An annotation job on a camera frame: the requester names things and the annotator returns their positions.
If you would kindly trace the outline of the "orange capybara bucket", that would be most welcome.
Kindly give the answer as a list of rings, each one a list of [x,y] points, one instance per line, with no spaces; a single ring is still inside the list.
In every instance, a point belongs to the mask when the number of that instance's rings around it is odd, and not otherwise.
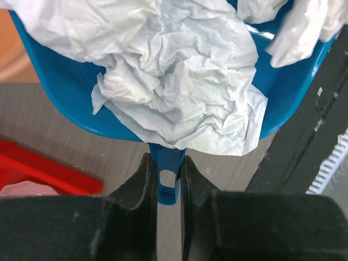
[[[1,10],[1,82],[39,82],[10,14],[5,9]]]

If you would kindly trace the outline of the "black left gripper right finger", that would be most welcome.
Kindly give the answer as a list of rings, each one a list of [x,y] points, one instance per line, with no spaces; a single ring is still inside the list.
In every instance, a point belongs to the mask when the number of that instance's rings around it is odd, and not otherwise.
[[[183,260],[347,260],[347,219],[329,197],[222,191],[180,168]]]

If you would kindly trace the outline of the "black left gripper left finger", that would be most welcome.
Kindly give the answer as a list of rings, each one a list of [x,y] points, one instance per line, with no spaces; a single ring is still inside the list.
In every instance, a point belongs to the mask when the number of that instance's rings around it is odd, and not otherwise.
[[[1,199],[1,260],[156,260],[157,165],[106,196]]]

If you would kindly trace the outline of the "blue plastic dustpan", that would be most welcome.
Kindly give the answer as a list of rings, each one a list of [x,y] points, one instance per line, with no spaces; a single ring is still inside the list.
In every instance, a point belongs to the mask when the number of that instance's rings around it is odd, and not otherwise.
[[[236,10],[237,14],[237,1],[226,2]],[[258,53],[252,85],[268,100],[259,140],[284,124],[295,111],[314,76],[322,50],[330,42],[318,41],[312,55],[307,59],[280,68],[271,66],[271,55],[266,49],[281,28],[286,14],[292,9],[293,2],[287,1],[274,20],[261,24],[247,23],[237,14],[250,32]],[[45,93],[68,120],[86,131],[105,138],[144,142],[106,107],[102,107],[97,114],[94,114],[91,92],[97,83],[98,74],[105,73],[104,67],[72,60],[41,45],[26,32],[14,11],[5,10],[13,18]],[[176,164],[182,161],[186,150],[190,149],[179,150],[159,144],[144,143],[149,145],[155,157],[161,160],[174,159]]]

